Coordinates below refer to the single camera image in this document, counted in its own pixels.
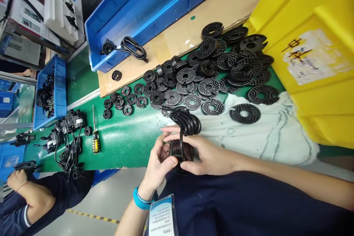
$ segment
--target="id badge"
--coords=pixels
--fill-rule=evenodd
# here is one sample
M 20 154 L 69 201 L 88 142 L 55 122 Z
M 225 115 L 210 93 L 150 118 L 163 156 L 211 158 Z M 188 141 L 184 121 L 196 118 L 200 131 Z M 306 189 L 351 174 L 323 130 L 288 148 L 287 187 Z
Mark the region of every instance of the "id badge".
M 149 236 L 178 236 L 173 194 L 151 204 Z

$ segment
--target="gray floor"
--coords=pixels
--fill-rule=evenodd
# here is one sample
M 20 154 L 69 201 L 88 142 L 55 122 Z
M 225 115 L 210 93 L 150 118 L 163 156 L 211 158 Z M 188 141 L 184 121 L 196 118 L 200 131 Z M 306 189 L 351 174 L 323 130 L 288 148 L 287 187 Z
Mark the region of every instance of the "gray floor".
M 302 168 L 354 181 L 354 173 L 320 161 Z M 74 210 L 120 220 L 132 199 L 132 193 L 144 177 L 146 168 L 122 169 L 108 180 L 91 189 L 87 197 Z M 113 236 L 116 224 L 66 212 L 37 236 Z

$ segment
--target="cardboard sheet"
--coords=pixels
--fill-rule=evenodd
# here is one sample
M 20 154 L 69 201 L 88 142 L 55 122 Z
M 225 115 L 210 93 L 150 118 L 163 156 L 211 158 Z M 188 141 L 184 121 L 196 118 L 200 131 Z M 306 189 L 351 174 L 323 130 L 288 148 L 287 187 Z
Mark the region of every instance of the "cardboard sheet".
M 228 31 L 246 21 L 259 0 L 205 0 L 143 47 L 148 63 L 127 57 L 107 73 L 98 71 L 100 95 L 105 97 L 141 78 L 149 69 L 172 58 L 183 56 L 201 43 L 202 29 L 211 22 L 221 22 Z M 112 72 L 122 72 L 122 79 L 112 80 Z

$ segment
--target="screwdriver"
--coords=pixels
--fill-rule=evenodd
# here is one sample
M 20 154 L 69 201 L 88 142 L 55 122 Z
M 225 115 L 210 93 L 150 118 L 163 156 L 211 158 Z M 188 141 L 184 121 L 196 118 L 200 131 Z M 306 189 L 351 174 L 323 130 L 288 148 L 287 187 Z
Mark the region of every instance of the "screwdriver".
M 98 139 L 98 132 L 96 131 L 95 125 L 95 109 L 92 105 L 92 115 L 93 115 L 93 139 L 92 139 L 92 151 L 94 154 L 100 152 L 100 140 Z

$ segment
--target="sleeve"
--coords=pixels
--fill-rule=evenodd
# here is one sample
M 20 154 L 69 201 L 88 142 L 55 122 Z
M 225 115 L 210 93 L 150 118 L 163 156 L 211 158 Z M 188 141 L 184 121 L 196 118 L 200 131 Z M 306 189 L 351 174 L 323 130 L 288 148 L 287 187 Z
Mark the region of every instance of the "sleeve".
M 4 236 L 21 235 L 32 224 L 28 220 L 28 205 L 4 216 Z

